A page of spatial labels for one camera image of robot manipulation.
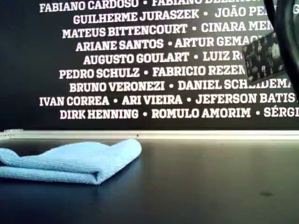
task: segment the folded towel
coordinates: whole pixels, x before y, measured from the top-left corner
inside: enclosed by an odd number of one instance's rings
[[[97,142],[64,145],[34,156],[19,157],[0,148],[0,177],[44,182],[99,185],[141,153],[136,140],[107,146]]]

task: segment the silver strip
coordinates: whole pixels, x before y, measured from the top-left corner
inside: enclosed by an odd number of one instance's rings
[[[11,139],[299,140],[299,131],[13,131]]]
[[[9,139],[10,134],[7,134],[5,132],[0,132],[0,140]]]

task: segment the dark spot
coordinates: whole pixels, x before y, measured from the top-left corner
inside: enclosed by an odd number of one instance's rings
[[[261,196],[264,196],[264,197],[271,197],[273,196],[274,194],[269,192],[269,191],[263,191],[260,193]]]

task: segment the black cable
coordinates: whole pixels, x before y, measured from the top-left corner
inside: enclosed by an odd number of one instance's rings
[[[263,0],[263,2],[266,7],[268,18],[273,28],[275,29],[275,8],[274,8],[273,0]]]
[[[278,0],[275,32],[285,69],[299,99],[299,46],[295,35],[294,3],[295,0]]]

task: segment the black table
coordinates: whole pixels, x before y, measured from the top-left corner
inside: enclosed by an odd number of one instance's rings
[[[0,147],[29,155],[78,141],[6,140]],[[0,179],[1,222],[299,223],[299,141],[141,144],[140,158],[98,187]]]

